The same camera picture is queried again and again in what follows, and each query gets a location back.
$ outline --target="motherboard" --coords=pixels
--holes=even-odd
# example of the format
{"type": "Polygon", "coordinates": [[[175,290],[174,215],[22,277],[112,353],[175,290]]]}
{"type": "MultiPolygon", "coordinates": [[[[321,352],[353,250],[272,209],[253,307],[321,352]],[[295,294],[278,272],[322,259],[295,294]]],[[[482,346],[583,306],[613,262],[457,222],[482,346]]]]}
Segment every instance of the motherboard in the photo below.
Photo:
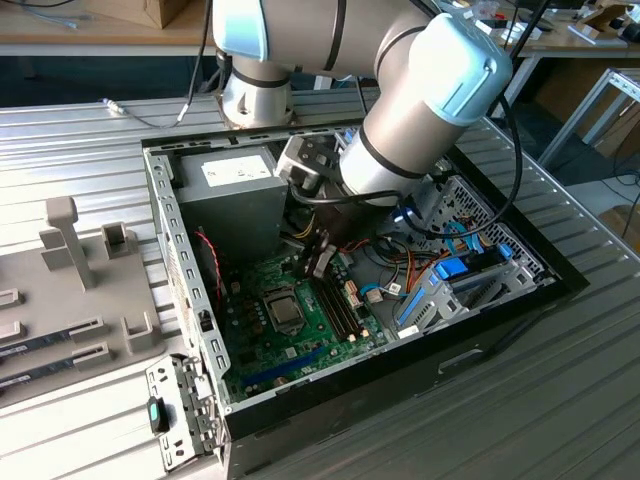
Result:
{"type": "Polygon", "coordinates": [[[323,280],[293,276],[296,251],[232,270],[224,338],[229,395],[241,401],[387,343],[340,258],[323,280]]]}

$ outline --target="table leg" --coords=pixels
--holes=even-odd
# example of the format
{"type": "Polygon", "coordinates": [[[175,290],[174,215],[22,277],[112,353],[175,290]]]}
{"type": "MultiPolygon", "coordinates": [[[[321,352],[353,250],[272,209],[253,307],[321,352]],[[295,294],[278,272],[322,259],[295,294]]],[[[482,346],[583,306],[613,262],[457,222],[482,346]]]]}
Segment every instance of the table leg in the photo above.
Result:
{"type": "Polygon", "coordinates": [[[592,145],[595,140],[599,139],[602,136],[602,133],[609,128],[614,117],[620,113],[624,104],[628,101],[629,96],[624,92],[620,92],[616,99],[611,102],[609,108],[607,108],[596,123],[593,124],[593,127],[591,127],[587,134],[582,138],[582,141],[587,145],[592,145]]]}
{"type": "Polygon", "coordinates": [[[582,123],[585,116],[591,111],[591,109],[598,103],[598,100],[600,100],[600,98],[602,97],[603,93],[609,86],[609,80],[611,79],[612,73],[612,70],[607,69],[607,71],[604,72],[604,74],[596,82],[589,93],[587,93],[587,96],[584,97],[584,100],[582,100],[582,102],[580,102],[580,105],[578,105],[576,111],[573,112],[571,117],[569,117],[567,123],[564,124],[564,127],[560,129],[558,134],[538,159],[538,163],[540,165],[549,165],[553,161],[556,154],[562,149],[562,147],[564,147],[571,134],[575,132],[576,128],[578,128],[578,125],[582,123]]]}
{"type": "MultiPolygon", "coordinates": [[[[538,55],[533,55],[532,57],[527,57],[524,59],[522,65],[520,65],[520,68],[518,68],[518,71],[511,79],[507,90],[504,92],[504,96],[509,102],[509,105],[513,105],[513,103],[516,101],[516,98],[518,98],[518,95],[520,95],[520,92],[531,77],[531,74],[538,66],[538,62],[540,61],[540,59],[541,57],[538,55]]],[[[499,118],[504,117],[504,111],[502,110],[502,107],[498,105],[493,111],[493,115],[491,116],[499,118]]]]}

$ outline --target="metal case frame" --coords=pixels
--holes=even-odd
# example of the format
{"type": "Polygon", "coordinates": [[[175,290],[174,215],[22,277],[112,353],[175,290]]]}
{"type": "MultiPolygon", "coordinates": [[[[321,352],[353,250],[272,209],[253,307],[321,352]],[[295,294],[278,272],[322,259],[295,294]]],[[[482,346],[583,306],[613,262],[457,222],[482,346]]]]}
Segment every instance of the metal case frame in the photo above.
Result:
{"type": "MultiPolygon", "coordinates": [[[[160,244],[169,257],[175,256],[181,263],[184,260],[181,272],[176,271],[178,269],[169,272],[170,284],[174,276],[183,282],[183,285],[171,287],[172,292],[176,293],[175,288],[179,301],[190,307],[186,311],[183,309],[190,325],[181,328],[187,332],[187,347],[194,353],[199,350],[213,369],[210,373],[214,374],[212,381],[216,392],[224,388],[223,382],[216,379],[228,369],[228,355],[215,321],[211,322],[213,327],[208,331],[201,328],[200,320],[203,315],[211,315],[211,307],[201,280],[188,278],[189,269],[192,269],[191,275],[197,272],[188,241],[180,250],[187,252],[186,259],[182,253],[178,255],[170,242],[173,236],[183,233],[180,231],[183,226],[167,217],[178,209],[171,194],[176,161],[186,155],[281,140],[288,135],[330,134],[352,127],[354,123],[341,122],[296,131],[268,128],[143,141],[147,174],[152,178],[150,187],[156,198],[152,205],[160,244]],[[164,168],[154,170],[156,166],[164,168]]],[[[445,157],[453,164],[456,174],[471,185],[487,205],[497,210],[506,201],[505,196],[456,147],[445,157]]],[[[555,276],[555,282],[511,302],[480,311],[474,321],[456,323],[421,338],[411,338],[403,342],[401,348],[390,349],[297,388],[280,391],[237,412],[227,407],[220,415],[230,439],[223,452],[229,477],[254,472],[305,445],[338,435],[376,412],[438,386],[469,366],[502,351],[545,311],[567,301],[588,285],[517,208],[509,208],[501,223],[526,242],[528,250],[555,276]]]]}

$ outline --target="slotted metal surface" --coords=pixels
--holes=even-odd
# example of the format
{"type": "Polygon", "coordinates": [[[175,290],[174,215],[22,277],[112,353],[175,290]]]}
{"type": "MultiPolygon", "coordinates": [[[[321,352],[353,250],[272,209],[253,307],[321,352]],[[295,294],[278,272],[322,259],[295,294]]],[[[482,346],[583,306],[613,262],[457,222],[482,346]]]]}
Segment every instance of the slotted metal surface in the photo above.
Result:
{"type": "MultiPolygon", "coordinates": [[[[359,115],[352,91],[298,93],[301,119],[359,115]]],[[[168,122],[182,101],[131,102],[168,122]]],[[[212,102],[172,133],[223,128],[212,102]]],[[[158,136],[99,105],[0,111],[0,252],[38,246],[43,200],[73,194],[78,230],[124,220],[142,250],[163,330],[177,329],[154,237],[139,140],[158,136]]],[[[503,192],[510,142],[479,122],[458,143],[503,192]]],[[[635,478],[640,458],[640,271],[637,257],[527,161],[517,206],[591,285],[516,344],[437,390],[264,469],[258,479],[635,478]]],[[[180,351],[179,337],[169,340],[180,351]]],[[[163,476],[148,430],[147,362],[0,410],[7,478],[163,476]]],[[[210,461],[176,478],[219,478],[210,461]]]]}

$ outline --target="ram slot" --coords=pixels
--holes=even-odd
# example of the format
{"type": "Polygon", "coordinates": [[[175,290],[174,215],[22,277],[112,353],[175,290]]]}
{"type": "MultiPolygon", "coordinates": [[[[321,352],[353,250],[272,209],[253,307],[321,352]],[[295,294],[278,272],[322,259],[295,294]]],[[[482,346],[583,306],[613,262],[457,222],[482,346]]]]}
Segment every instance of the ram slot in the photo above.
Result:
{"type": "Polygon", "coordinates": [[[358,335],[358,321],[333,281],[313,279],[311,284],[338,341],[345,341],[351,334],[358,335]]]}

